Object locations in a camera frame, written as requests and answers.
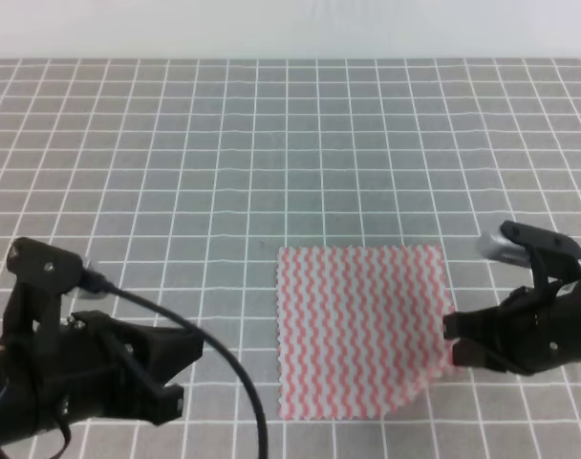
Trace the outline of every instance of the cloth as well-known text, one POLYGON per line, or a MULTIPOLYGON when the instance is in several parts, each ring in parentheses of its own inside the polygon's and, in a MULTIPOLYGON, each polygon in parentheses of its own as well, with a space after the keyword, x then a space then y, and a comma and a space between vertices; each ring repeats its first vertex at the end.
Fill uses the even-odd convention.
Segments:
POLYGON ((280 416, 372 418, 451 368, 437 246, 278 252, 280 416))

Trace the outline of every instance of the table surface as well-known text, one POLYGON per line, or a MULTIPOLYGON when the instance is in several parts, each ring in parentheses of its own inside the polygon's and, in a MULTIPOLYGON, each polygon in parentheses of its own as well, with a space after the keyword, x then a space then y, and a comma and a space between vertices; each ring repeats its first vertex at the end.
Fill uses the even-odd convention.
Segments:
MULTIPOLYGON (((0 317, 12 238, 86 253, 236 352, 271 458, 581 458, 581 365, 462 372, 384 419, 276 414, 279 247, 442 244, 466 311, 530 283, 474 247, 509 218, 581 244, 579 59, 0 60, 0 317)), ((112 298, 64 308, 164 324, 112 298)), ((67 457, 255 457, 243 389, 211 350, 178 382, 183 419, 81 423, 67 457)))

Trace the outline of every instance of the robotic arm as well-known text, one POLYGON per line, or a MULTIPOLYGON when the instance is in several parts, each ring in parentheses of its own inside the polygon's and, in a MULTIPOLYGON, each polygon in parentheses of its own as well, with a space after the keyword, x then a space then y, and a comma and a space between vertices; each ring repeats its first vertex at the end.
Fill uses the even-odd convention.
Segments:
POLYGON ((169 384, 202 356, 204 342, 230 364, 246 388, 257 422, 259 458, 268 436, 261 401, 246 370, 209 333, 83 267, 75 253, 28 238, 13 242, 7 268, 16 284, 0 338, 0 459, 7 443, 58 428, 69 445, 70 424, 91 417, 144 420, 155 426, 181 418, 183 388, 169 384), (101 311, 73 313, 60 324, 61 296, 79 288, 116 295, 182 328, 139 326, 101 311))
POLYGON ((486 258, 530 268, 534 288, 520 287, 499 306, 443 319, 443 335, 457 339, 458 366, 530 376, 581 361, 581 248, 570 237, 505 221, 484 234, 486 258))

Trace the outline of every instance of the screw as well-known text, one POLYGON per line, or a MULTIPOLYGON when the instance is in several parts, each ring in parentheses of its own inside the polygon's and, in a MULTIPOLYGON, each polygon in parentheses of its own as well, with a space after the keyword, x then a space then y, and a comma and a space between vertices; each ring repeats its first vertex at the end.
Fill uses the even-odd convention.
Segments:
POLYGON ((8 258, 16 258, 17 256, 19 256, 19 251, 15 246, 11 246, 11 249, 8 251, 8 258))
POLYGON ((70 412, 70 399, 66 397, 65 399, 63 399, 63 402, 61 402, 61 414, 67 416, 69 412, 70 412))

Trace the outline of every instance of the white wall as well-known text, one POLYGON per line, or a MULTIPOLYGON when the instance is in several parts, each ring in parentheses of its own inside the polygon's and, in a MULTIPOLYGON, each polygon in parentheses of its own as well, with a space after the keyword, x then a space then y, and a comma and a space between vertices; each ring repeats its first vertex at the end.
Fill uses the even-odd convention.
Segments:
POLYGON ((0 56, 581 55, 581 0, 0 0, 0 56))

